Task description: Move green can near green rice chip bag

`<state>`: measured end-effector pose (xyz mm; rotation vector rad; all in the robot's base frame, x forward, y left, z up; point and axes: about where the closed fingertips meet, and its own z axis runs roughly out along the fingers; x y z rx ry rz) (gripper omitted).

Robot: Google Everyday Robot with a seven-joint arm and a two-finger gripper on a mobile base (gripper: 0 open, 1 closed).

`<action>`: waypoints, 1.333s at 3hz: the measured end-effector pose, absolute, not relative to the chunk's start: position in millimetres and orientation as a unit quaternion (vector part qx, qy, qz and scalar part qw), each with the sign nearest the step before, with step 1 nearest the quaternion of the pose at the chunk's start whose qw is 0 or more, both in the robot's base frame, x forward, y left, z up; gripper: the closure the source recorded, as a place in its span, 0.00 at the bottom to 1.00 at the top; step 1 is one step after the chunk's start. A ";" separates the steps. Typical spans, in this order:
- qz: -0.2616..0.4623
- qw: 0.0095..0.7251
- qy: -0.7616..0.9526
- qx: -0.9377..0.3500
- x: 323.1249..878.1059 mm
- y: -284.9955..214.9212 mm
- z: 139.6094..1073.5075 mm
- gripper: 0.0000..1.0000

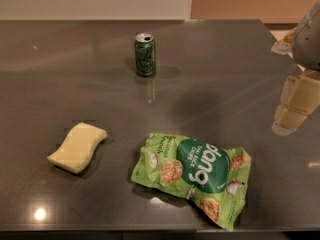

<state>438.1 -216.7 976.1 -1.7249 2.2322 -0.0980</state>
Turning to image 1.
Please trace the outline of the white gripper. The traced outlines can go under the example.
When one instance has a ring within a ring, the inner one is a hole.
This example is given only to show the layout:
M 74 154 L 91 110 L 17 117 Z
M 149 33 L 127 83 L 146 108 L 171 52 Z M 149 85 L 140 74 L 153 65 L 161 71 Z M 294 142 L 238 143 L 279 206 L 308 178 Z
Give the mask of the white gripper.
M 298 23 L 276 41 L 271 51 L 280 55 L 293 53 L 297 64 L 306 69 L 285 81 L 272 130 L 279 136 L 295 132 L 320 106 L 320 1 Z

